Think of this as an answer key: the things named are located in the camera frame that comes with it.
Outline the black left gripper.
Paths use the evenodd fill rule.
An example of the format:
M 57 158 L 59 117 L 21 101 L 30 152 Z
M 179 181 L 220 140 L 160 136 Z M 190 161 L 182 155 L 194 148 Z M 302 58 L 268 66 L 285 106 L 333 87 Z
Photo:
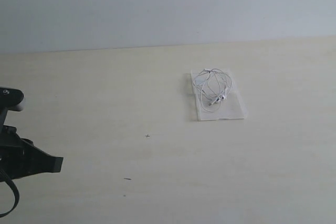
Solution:
M 17 128 L 4 125 L 1 129 L 1 168 L 10 179 L 40 173 L 60 173 L 64 158 L 52 156 L 17 134 Z

